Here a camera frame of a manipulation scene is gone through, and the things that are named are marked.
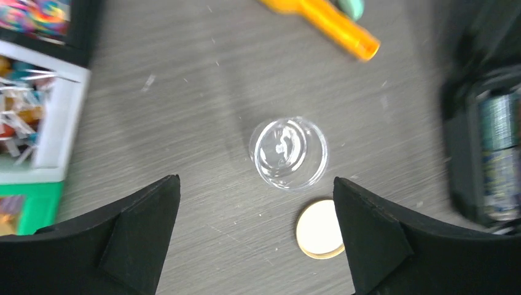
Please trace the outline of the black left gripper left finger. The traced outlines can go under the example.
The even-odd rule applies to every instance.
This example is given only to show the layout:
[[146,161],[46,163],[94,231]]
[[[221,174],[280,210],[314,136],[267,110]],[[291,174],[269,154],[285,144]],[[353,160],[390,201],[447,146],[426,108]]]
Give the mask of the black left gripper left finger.
[[155,294],[180,190],[168,175],[34,234],[1,237],[1,293]]

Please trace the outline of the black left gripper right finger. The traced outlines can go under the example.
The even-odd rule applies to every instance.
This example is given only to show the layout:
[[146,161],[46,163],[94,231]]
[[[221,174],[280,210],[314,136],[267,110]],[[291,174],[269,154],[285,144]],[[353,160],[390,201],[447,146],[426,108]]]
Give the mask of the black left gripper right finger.
[[519,294],[520,236],[439,221],[345,178],[333,199],[356,294]]

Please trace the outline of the green candy bin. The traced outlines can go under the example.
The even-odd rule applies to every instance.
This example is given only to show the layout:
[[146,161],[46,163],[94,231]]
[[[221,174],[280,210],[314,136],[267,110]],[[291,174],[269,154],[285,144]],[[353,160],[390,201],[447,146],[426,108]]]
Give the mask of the green candy bin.
[[63,183],[1,185],[1,235],[31,235],[54,223]]

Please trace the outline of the yellow plastic scoop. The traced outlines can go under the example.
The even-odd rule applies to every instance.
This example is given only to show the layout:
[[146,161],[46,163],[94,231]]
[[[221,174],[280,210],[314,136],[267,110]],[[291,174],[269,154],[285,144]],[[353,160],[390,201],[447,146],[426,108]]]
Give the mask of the yellow plastic scoop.
[[372,59],[380,48],[377,38],[343,16],[329,1],[264,0],[262,3],[276,13],[306,18],[315,28],[362,61]]

